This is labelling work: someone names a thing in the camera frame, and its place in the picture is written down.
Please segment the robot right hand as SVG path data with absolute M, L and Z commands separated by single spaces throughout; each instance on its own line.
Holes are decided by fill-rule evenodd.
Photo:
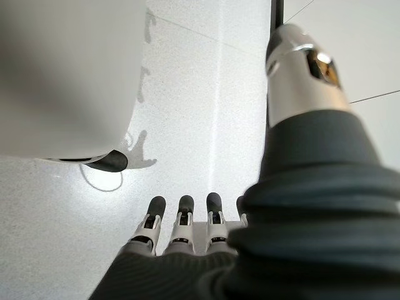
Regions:
M 269 128 L 259 181 L 239 199 L 244 227 L 224 233 L 212 194 L 206 255 L 184 233 L 154 257 L 143 228 L 92 299 L 399 298 L 399 173 L 381 164 L 332 57 L 283 24 L 266 71 Z

